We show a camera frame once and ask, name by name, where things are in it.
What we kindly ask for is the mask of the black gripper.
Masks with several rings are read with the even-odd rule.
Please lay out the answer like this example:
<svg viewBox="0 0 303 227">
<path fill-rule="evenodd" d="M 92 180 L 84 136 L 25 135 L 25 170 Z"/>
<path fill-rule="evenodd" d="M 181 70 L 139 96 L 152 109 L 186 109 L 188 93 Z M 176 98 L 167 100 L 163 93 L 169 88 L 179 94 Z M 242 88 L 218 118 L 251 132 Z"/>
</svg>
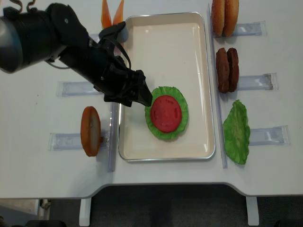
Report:
<svg viewBox="0 0 303 227">
<path fill-rule="evenodd" d="M 106 102 L 151 106 L 153 97 L 141 70 L 128 68 L 121 56 L 96 55 L 93 62 L 98 70 L 94 86 L 105 94 Z"/>
</svg>

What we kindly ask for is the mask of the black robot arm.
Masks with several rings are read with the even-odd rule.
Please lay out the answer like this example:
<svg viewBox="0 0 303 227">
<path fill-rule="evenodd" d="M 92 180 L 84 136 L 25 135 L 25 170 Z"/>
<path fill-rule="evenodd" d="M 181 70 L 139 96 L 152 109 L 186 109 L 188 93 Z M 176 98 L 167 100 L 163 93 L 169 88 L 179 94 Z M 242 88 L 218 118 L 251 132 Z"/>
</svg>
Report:
<svg viewBox="0 0 303 227">
<path fill-rule="evenodd" d="M 14 73 L 42 61 L 60 60 L 102 92 L 106 102 L 150 106 L 145 75 L 131 69 L 122 46 L 125 30 L 124 21 L 109 26 L 96 42 L 68 5 L 53 3 L 43 11 L 30 2 L 25 13 L 6 7 L 0 18 L 0 68 Z"/>
</svg>

